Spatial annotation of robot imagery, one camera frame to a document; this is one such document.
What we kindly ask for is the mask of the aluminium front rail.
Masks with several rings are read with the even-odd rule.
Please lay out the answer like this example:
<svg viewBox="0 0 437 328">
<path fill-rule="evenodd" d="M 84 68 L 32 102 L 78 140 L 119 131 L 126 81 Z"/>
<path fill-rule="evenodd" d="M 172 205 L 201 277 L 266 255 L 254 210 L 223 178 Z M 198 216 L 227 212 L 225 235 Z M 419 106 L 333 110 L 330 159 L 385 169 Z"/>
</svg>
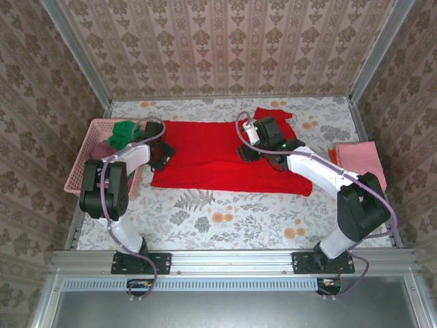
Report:
<svg viewBox="0 0 437 328">
<path fill-rule="evenodd" d="M 292 253 L 308 252 L 306 249 L 243 250 L 243 251 L 167 251 L 171 253 L 170 275 L 273 275 L 294 274 Z M 353 252 L 355 273 L 360 275 L 365 267 L 375 276 L 418 273 L 421 266 L 411 249 L 358 248 Z M 336 274 L 300 274 L 328 276 Z"/>
</svg>

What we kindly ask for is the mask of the grey metal panel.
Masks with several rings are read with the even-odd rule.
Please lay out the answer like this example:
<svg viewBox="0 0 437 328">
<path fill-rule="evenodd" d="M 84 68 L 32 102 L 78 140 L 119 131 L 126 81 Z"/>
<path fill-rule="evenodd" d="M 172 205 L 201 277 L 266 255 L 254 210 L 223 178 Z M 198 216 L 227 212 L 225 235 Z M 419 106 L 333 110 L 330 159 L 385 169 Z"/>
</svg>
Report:
<svg viewBox="0 0 437 328">
<path fill-rule="evenodd" d="M 67 291 L 51 278 L 31 328 L 437 328 L 420 277 L 368 277 L 350 294 L 313 291 Z"/>
</svg>

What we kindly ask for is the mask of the aluminium upright post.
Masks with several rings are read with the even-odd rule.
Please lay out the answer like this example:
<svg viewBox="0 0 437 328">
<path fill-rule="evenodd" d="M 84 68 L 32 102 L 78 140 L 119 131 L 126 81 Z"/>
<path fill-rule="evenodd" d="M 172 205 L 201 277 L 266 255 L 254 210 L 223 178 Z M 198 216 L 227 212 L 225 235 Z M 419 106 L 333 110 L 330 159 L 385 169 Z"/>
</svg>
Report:
<svg viewBox="0 0 437 328">
<path fill-rule="evenodd" d="M 85 46 L 79 40 L 79 35 L 73 28 L 72 20 L 67 17 L 66 11 L 58 0 L 41 0 L 41 2 L 103 108 L 109 109 L 111 96 L 93 65 L 91 57 L 87 54 Z"/>
<path fill-rule="evenodd" d="M 378 34 L 378 37 L 376 38 L 376 41 L 349 92 L 351 103 L 356 104 L 363 95 L 372 76 L 375 74 L 378 66 L 386 55 L 386 52 L 394 41 L 397 32 L 401 28 L 409 11 L 412 9 L 414 2 L 415 0 L 396 0 L 394 3 L 381 32 Z"/>
</svg>

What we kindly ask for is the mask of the floral tablecloth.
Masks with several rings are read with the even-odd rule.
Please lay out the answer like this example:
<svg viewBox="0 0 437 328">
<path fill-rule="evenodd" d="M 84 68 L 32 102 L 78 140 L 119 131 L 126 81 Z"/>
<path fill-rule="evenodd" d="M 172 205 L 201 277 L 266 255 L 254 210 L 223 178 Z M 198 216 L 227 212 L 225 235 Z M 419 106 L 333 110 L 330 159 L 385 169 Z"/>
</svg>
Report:
<svg viewBox="0 0 437 328">
<path fill-rule="evenodd" d="M 281 109 L 289 123 L 318 155 L 327 157 L 339 142 L 358 135 L 344 97 L 205 98 L 114 102 L 112 118 L 158 117 L 173 121 L 233 122 L 241 111 Z M 143 171 L 139 194 L 125 217 L 153 250 L 311 248 L 337 220 L 335 200 L 314 187 L 310 196 L 280 193 L 232 193 L 151 186 Z"/>
</svg>

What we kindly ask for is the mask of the green t-shirt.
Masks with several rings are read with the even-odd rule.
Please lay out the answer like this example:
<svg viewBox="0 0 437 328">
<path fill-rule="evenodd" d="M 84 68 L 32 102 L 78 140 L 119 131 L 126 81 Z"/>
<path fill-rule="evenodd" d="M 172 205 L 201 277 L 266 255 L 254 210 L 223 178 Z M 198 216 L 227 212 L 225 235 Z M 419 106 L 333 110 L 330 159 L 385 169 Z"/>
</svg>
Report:
<svg viewBox="0 0 437 328">
<path fill-rule="evenodd" d="M 107 142 L 116 150 L 125 148 L 132 140 L 140 138 L 142 131 L 139 125 L 132 121 L 121 121 L 114 124 L 112 135 Z"/>
</svg>

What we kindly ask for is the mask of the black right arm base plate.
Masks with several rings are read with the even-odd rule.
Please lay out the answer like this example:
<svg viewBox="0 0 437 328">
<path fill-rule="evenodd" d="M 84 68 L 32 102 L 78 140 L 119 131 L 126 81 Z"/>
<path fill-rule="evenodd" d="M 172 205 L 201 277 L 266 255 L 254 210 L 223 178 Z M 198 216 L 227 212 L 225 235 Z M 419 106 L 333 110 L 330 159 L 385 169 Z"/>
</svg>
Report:
<svg viewBox="0 0 437 328">
<path fill-rule="evenodd" d="M 355 273 L 354 262 L 347 253 L 335 259 L 312 251 L 292 253 L 294 274 L 344 274 Z"/>
</svg>

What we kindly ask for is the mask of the folded pink t-shirt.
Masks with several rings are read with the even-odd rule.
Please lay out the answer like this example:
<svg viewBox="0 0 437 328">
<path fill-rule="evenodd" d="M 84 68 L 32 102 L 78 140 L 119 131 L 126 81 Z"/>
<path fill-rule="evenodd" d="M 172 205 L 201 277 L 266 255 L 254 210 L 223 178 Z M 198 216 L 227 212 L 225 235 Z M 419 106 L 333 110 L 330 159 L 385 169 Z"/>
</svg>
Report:
<svg viewBox="0 0 437 328">
<path fill-rule="evenodd" d="M 337 143 L 335 152 L 339 165 L 348 171 L 363 175 L 372 173 L 386 191 L 386 178 L 374 141 L 358 143 Z"/>
</svg>

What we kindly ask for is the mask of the pink plastic basket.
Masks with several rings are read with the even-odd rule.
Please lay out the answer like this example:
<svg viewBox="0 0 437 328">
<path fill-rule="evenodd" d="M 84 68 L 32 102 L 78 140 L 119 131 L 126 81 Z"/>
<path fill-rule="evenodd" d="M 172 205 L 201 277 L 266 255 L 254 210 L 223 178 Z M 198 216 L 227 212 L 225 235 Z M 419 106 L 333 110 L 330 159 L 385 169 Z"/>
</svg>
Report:
<svg viewBox="0 0 437 328">
<path fill-rule="evenodd" d="M 113 127 L 116 123 L 127 120 L 126 118 L 115 119 L 103 119 L 98 118 L 91 121 L 79 153 L 76 157 L 76 161 L 72 166 L 68 179 L 64 186 L 66 193 L 72 193 L 79 197 L 81 193 L 81 185 L 83 180 L 83 170 L 85 162 L 89 153 L 93 150 L 94 146 L 104 140 L 107 140 L 113 134 Z M 139 194 L 139 188 L 143 180 L 143 169 L 145 165 L 142 165 L 136 169 L 132 175 L 132 184 L 129 190 L 129 200 L 136 200 Z"/>
</svg>

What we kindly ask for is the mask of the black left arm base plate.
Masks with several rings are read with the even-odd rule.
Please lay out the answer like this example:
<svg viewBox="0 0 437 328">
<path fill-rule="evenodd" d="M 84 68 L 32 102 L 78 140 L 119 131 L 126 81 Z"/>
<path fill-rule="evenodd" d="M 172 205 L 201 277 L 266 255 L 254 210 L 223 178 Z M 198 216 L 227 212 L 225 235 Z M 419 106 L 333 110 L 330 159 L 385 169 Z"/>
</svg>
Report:
<svg viewBox="0 0 437 328">
<path fill-rule="evenodd" d="M 168 275 L 171 269 L 171 253 L 149 253 L 158 275 Z M 111 265 L 113 275 L 153 275 L 152 265 L 142 258 L 117 251 Z"/>
</svg>

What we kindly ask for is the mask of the red t-shirt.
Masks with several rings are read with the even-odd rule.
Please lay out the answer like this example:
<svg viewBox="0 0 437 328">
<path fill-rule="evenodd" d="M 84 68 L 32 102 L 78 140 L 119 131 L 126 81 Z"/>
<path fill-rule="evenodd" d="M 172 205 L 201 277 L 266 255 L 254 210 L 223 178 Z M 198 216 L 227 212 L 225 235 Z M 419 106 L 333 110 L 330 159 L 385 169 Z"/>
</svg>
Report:
<svg viewBox="0 0 437 328">
<path fill-rule="evenodd" d="M 165 141 L 175 154 L 151 185 L 158 188 L 207 189 L 309 196 L 312 182 L 289 170 L 278 172 L 261 159 L 244 162 L 238 155 L 235 122 L 166 121 Z"/>
</svg>

